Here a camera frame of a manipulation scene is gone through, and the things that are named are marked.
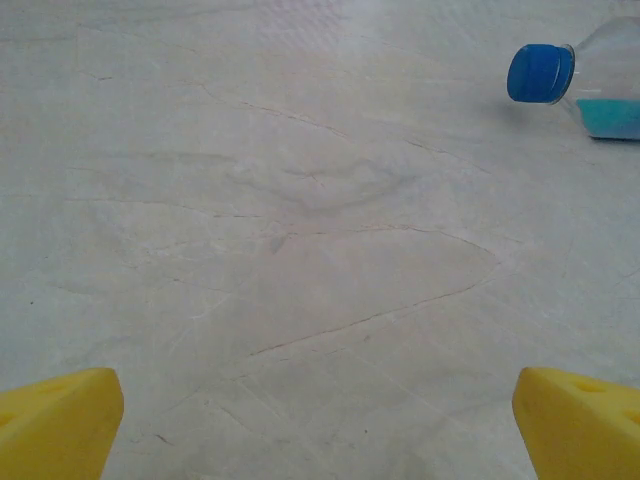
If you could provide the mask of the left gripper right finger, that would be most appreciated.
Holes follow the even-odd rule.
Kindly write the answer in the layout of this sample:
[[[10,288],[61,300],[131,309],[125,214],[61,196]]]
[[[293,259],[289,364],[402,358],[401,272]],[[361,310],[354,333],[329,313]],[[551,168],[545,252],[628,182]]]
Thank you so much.
[[[639,477],[638,389],[528,367],[512,409],[539,479]]]

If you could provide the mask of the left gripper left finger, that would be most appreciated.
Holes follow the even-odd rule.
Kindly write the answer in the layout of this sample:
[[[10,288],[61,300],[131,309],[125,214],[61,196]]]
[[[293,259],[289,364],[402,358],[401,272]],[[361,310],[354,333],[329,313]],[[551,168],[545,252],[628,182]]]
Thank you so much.
[[[99,479],[123,413],[123,393],[111,368],[3,391],[1,477]]]

